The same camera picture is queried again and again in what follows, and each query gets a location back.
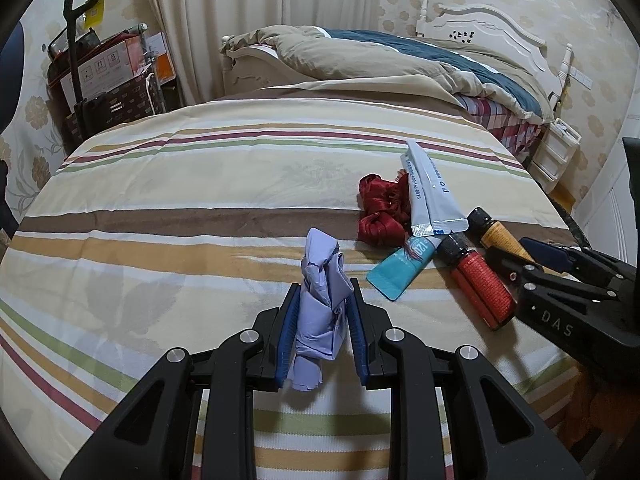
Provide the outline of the wall socket plate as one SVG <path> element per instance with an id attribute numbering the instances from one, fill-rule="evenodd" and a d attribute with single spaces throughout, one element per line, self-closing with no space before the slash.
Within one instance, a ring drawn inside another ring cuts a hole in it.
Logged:
<path id="1" fill-rule="evenodd" d="M 592 89 L 592 79 L 589 78 L 586 74 L 578 70 L 575 66 L 570 68 L 570 76 L 586 87 L 588 90 Z"/>

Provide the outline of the amber bottle gold label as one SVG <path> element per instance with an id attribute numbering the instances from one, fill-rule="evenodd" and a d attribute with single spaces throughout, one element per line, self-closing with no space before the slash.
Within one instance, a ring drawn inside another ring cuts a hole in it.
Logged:
<path id="1" fill-rule="evenodd" d="M 500 221 L 491 218 L 483 208 L 476 207 L 469 213 L 465 235 L 485 248 L 485 261 L 505 282 L 515 283 L 518 280 L 518 271 L 528 264 L 552 275 L 561 276 L 561 273 L 536 263 L 511 232 Z M 491 247 L 507 252 L 513 255 L 513 258 L 501 260 L 499 257 L 491 257 L 488 254 Z"/>

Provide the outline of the red labelled dark bottle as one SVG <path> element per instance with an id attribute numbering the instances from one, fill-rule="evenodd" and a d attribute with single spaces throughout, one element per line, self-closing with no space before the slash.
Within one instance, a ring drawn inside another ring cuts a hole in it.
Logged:
<path id="1" fill-rule="evenodd" d="M 446 235 L 437 253 L 478 315 L 491 330 L 510 321 L 515 301 L 484 257 L 458 233 Z"/>

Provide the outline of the cream curtain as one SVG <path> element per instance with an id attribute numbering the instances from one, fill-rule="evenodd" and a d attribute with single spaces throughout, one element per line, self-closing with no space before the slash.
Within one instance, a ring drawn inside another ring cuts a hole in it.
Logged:
<path id="1" fill-rule="evenodd" d="M 270 25 L 374 29 L 380 0 L 149 0 L 184 102 L 222 96 L 221 39 Z"/>

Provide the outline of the white orange box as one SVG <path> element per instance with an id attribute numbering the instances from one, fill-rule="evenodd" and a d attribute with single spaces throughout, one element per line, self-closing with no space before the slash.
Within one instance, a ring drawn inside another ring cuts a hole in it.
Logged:
<path id="1" fill-rule="evenodd" d="M 146 48 L 150 55 L 155 58 L 156 72 L 160 84 L 172 81 L 176 78 L 174 64 L 166 44 L 163 32 L 157 32 L 153 36 L 145 39 Z"/>

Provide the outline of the white toothpaste tube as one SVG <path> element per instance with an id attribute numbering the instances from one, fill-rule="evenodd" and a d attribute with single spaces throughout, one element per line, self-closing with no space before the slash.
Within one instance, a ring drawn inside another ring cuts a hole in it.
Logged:
<path id="1" fill-rule="evenodd" d="M 400 159 L 408 176 L 412 234 L 428 237 L 465 232 L 468 219 L 427 152 L 408 141 Z"/>

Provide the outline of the black hand trolley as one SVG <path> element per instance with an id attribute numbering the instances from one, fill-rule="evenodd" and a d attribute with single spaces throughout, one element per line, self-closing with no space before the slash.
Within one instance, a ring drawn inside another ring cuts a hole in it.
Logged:
<path id="1" fill-rule="evenodd" d="M 66 37 L 68 43 L 68 62 L 70 63 L 70 76 L 72 77 L 72 85 L 76 99 L 74 110 L 78 123 L 78 130 L 83 139 L 88 139 L 88 137 L 92 135 L 92 129 L 88 124 L 88 119 L 86 117 L 86 99 L 82 94 L 79 78 L 79 65 L 76 47 L 77 20 L 82 14 L 91 10 L 98 2 L 99 0 L 86 0 L 80 6 L 74 6 L 74 0 L 64 0 L 63 3 L 63 18 L 66 21 Z"/>

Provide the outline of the cardboard box with labels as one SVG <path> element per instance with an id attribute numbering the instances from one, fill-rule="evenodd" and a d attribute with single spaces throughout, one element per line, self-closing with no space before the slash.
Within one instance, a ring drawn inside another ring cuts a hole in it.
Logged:
<path id="1" fill-rule="evenodd" d="M 90 100 L 138 76 L 145 66 L 141 38 L 133 36 L 93 55 L 78 66 L 82 97 Z"/>

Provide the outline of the dark red ribbon bundle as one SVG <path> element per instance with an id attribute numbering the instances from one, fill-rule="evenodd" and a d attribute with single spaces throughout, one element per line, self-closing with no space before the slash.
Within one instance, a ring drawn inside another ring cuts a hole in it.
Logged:
<path id="1" fill-rule="evenodd" d="M 359 198 L 358 240 L 377 248 L 404 246 L 411 234 L 408 174 L 401 171 L 393 181 L 368 174 L 359 181 Z"/>

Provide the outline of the white bed headboard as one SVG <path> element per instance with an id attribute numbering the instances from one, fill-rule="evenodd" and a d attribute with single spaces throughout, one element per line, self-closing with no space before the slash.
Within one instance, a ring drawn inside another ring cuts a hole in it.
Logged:
<path id="1" fill-rule="evenodd" d="M 457 44 L 477 44 L 510 58 L 526 68 L 546 92 L 552 108 L 558 106 L 566 88 L 574 58 L 570 42 L 564 44 L 558 73 L 552 72 L 548 62 L 548 44 L 509 14 L 484 3 L 443 4 L 440 14 L 428 17 L 431 0 L 422 0 L 416 20 L 419 37 L 447 40 Z"/>

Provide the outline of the striped table cloth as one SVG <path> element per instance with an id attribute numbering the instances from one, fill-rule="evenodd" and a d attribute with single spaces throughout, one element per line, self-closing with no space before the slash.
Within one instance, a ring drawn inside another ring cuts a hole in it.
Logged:
<path id="1" fill-rule="evenodd" d="M 1 261 L 1 409 L 58 478 L 172 347 L 215 348 L 302 277 L 309 230 L 351 278 L 358 185 L 419 144 L 463 212 L 573 243 L 520 163 L 424 76 L 308 82 L 188 106 L 94 136 L 51 177 Z"/>

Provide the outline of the white drawer unit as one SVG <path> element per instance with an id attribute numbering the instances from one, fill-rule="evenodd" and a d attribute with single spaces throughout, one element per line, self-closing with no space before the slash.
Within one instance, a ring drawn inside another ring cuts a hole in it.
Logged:
<path id="1" fill-rule="evenodd" d="M 528 166 L 528 171 L 546 193 L 560 182 L 582 136 L 561 118 L 548 125 Z"/>

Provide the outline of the teal cream tube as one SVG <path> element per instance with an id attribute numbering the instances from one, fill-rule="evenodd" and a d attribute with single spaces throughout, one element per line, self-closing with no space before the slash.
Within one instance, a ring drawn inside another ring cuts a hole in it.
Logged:
<path id="1" fill-rule="evenodd" d="M 441 236 L 409 237 L 367 274 L 368 283 L 386 299 L 397 300 L 431 262 L 441 242 Z"/>

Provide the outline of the white bed footboard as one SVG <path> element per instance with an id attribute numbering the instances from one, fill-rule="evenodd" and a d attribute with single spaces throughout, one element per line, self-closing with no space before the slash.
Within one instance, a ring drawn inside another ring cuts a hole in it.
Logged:
<path id="1" fill-rule="evenodd" d="M 226 96 L 314 81 L 284 64 L 273 48 L 255 44 L 232 50 L 231 39 L 231 36 L 221 38 L 222 81 Z"/>

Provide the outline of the dark patterned storage basket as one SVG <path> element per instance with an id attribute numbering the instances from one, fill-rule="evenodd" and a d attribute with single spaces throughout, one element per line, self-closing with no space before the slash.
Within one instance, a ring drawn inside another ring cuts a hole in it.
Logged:
<path id="1" fill-rule="evenodd" d="M 166 104 L 154 70 L 123 82 L 111 91 L 83 99 L 62 125 L 63 139 L 78 146 L 92 136 L 124 122 L 166 112 Z"/>

